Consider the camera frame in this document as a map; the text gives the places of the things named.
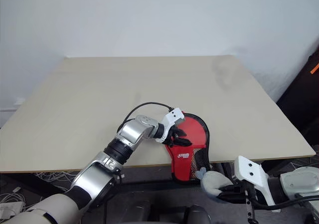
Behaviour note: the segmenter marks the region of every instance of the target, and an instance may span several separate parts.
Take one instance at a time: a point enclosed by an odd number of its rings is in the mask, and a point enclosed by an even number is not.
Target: white wall
[[[64,56],[233,54],[276,101],[318,44],[318,8],[319,0],[0,0],[0,108],[27,98]]]

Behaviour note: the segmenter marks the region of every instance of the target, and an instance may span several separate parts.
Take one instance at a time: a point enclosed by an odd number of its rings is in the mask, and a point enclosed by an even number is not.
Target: wooden table
[[[0,130],[0,172],[81,169],[126,114],[149,101],[205,120],[212,162],[315,154],[232,56],[67,58]],[[150,105],[134,116],[161,120],[166,113]],[[144,141],[126,165],[169,163],[163,145]]]

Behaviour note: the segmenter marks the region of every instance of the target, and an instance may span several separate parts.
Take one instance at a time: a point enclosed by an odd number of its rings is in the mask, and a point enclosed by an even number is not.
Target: gray glove
[[[215,171],[206,171],[206,168],[200,168],[196,171],[196,177],[200,179],[200,186],[208,197],[218,203],[226,203],[217,198],[222,192],[219,188],[232,185],[233,183],[226,178],[223,174]]]

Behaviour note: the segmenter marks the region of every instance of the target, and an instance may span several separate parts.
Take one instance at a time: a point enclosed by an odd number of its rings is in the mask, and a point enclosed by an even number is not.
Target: printed logo
[[[177,155],[177,158],[189,158],[189,153],[180,153]]]

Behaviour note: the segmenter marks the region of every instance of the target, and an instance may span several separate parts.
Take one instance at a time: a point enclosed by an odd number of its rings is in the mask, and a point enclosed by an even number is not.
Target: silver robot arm
[[[13,217],[6,224],[76,224],[90,208],[98,207],[109,197],[124,163],[143,139],[155,138],[163,142],[163,136],[175,124],[184,121],[179,108],[169,112],[163,120],[138,115],[125,123],[103,152],[75,177],[70,189],[63,194],[52,195]]]

